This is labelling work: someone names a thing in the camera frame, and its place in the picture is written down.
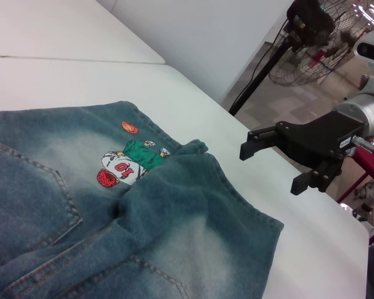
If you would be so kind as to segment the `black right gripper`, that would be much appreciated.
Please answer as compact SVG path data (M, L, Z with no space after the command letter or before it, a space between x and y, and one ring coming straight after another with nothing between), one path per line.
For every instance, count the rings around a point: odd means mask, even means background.
M302 194L309 187L325 192L342 173L342 151L350 138L360 135L364 122L332 111L303 125L280 121L276 126L249 131L240 147L239 159L245 161L260 150L276 145L290 159L308 168L292 181L290 193Z

